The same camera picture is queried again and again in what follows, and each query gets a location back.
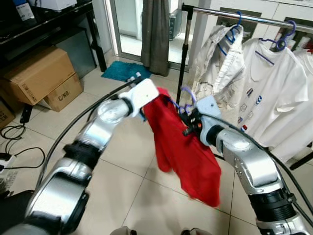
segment white t-shirt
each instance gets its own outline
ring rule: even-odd
[[[243,44],[243,52],[246,82],[238,126],[259,141],[266,128],[281,114],[308,100],[307,77],[288,48],[272,52],[261,40],[250,39]]]
[[[313,55],[307,50],[294,53],[308,77],[309,101],[280,115],[264,132],[261,142],[274,147],[272,153],[286,162],[313,140]]]

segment gray curtain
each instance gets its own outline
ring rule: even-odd
[[[168,75],[168,0],[143,0],[141,62],[152,73]]]

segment white cabinet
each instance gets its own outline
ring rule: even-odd
[[[278,7],[278,3],[263,0],[205,0],[203,7],[228,12],[241,11],[241,13],[245,15],[271,19]],[[236,19],[220,18],[212,15],[200,16],[200,14],[198,14],[191,46],[192,52],[195,55],[199,52],[216,24],[232,25],[236,23]],[[247,35],[246,39],[250,37],[263,37],[268,28],[268,25],[260,23],[242,22],[241,24],[244,26],[245,31],[247,29],[245,34]],[[190,54],[190,63],[195,55]]]
[[[280,3],[278,8],[273,16],[274,20],[287,21],[293,20],[296,24],[303,24],[307,26],[313,26],[313,8],[305,6],[297,6],[290,4]],[[288,29],[281,29],[277,26],[269,26],[264,38],[275,39],[278,33],[284,35]],[[297,46],[301,48],[303,45],[300,45],[301,42],[312,41],[313,35],[309,33],[296,32],[292,38],[289,38],[288,45],[292,50],[295,50]]]

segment printed logo on t-shirt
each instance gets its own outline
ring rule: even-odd
[[[246,125],[243,125],[243,126],[240,128],[240,130],[241,130],[242,132],[245,132],[247,129],[248,129],[248,128],[247,128]]]
[[[253,117],[253,112],[251,111],[248,115],[248,119],[250,120]]]
[[[238,123],[242,122],[243,121],[243,118],[242,117],[238,117]]]
[[[252,94],[252,92],[253,92],[253,89],[250,88],[250,89],[246,92],[246,95],[247,95],[248,97],[250,97],[250,95]]]
[[[244,111],[247,109],[247,107],[248,107],[248,106],[247,106],[246,104],[243,104],[243,105],[240,107],[240,110],[244,112]]]
[[[261,103],[262,99],[262,96],[259,95],[259,97],[256,99],[255,104],[258,105],[259,103]]]

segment white shirt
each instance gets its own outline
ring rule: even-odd
[[[233,29],[235,41],[230,43],[225,35],[232,38],[232,27],[215,26],[197,55],[189,75],[194,80],[192,91],[196,99],[213,95],[223,119],[236,123],[242,90],[244,87],[245,63],[242,52],[243,27]]]
[[[274,147],[272,153],[286,162],[313,140],[313,55],[307,50],[294,53],[308,78],[309,101],[280,115],[264,132],[261,142]]]
[[[266,128],[281,114],[292,111],[299,102],[308,100],[307,77],[302,65],[288,48],[272,52],[261,40],[250,39],[243,44],[243,52],[246,83],[238,126],[259,141]]]

